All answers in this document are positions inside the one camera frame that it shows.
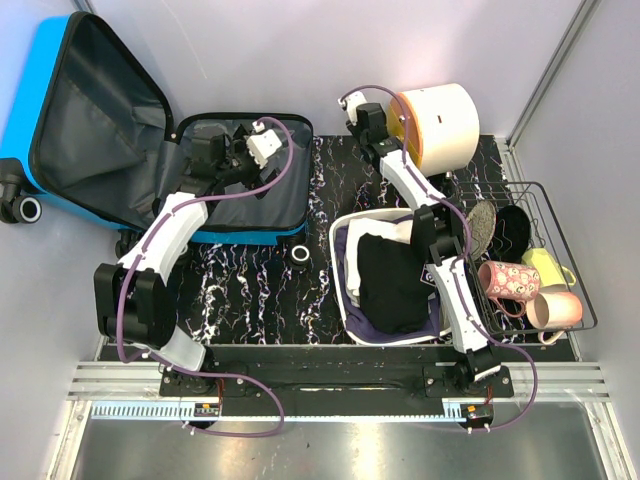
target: clothing tag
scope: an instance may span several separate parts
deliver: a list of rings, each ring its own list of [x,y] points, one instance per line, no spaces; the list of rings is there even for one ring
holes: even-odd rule
[[[436,286],[436,282],[433,281],[433,276],[427,270],[427,264],[425,263],[422,267],[422,275],[420,275],[420,281],[422,283],[426,283],[427,285],[431,285],[432,287]]]

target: white towel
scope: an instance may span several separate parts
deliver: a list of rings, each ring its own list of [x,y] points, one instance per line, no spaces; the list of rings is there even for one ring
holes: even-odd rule
[[[360,306],[360,274],[358,273],[358,242],[360,241],[360,237],[368,233],[395,242],[409,244],[412,225],[413,220],[406,220],[395,224],[373,220],[371,218],[358,218],[349,222],[347,249],[344,260],[344,277],[346,280],[347,295],[354,306]]]

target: wall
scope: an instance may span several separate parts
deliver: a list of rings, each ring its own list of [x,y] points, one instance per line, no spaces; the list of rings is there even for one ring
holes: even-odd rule
[[[351,88],[458,82],[477,104],[482,131],[501,136],[579,3],[92,0],[167,92],[177,118],[288,111],[320,134],[343,133],[336,99]]]
[[[37,23],[71,11],[67,0],[0,0],[0,135]],[[0,478],[45,471],[75,367],[98,344],[93,272],[113,235],[49,205],[34,225],[0,224]]]
[[[629,451],[638,430],[640,3],[602,2],[517,145],[550,191],[600,325],[579,337],[611,389]]]

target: purple cloth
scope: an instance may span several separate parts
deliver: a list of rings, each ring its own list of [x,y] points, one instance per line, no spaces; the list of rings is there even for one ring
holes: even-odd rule
[[[411,216],[403,217],[393,223],[399,223],[409,218],[411,218]],[[440,333],[440,297],[437,293],[435,299],[429,301],[429,313],[426,315],[427,319],[425,320],[424,326],[420,330],[412,333],[388,334],[379,332],[371,325],[371,322],[367,320],[367,317],[364,316],[362,311],[351,303],[351,299],[347,296],[344,278],[344,256],[347,250],[348,231],[348,227],[338,228],[334,242],[336,258],[338,260],[338,265],[334,265],[334,268],[338,269],[338,280],[340,282],[340,284],[337,285],[338,295],[342,297],[342,303],[347,311],[345,325],[347,331],[367,343],[391,343],[399,340],[412,340],[427,335],[437,336]]]

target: blue suitcase shell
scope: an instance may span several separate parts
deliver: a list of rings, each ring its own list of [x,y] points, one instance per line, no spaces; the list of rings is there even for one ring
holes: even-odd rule
[[[294,140],[289,173],[263,198],[216,205],[192,238],[199,243],[276,245],[304,234],[313,128],[298,115],[204,113],[174,126],[169,102],[111,28],[79,12],[38,27],[0,145],[0,217],[11,218],[6,182],[20,179],[26,194],[55,203],[115,229],[144,231],[154,201],[163,200],[184,172],[191,138],[218,127],[275,116]],[[286,148],[263,172],[273,178]],[[244,191],[232,185],[225,193]]]

